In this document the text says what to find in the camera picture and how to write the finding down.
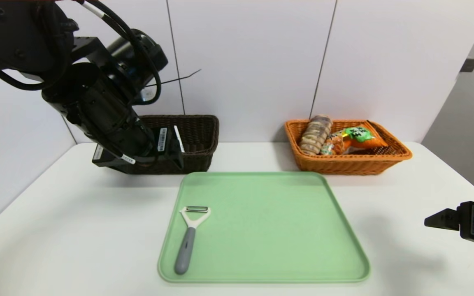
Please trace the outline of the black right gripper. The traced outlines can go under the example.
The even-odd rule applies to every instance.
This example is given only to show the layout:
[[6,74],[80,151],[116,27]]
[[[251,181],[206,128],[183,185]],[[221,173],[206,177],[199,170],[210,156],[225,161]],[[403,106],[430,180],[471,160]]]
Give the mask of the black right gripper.
[[459,210],[446,208],[424,219],[425,227],[460,231],[461,238],[474,242],[474,202],[463,202]]

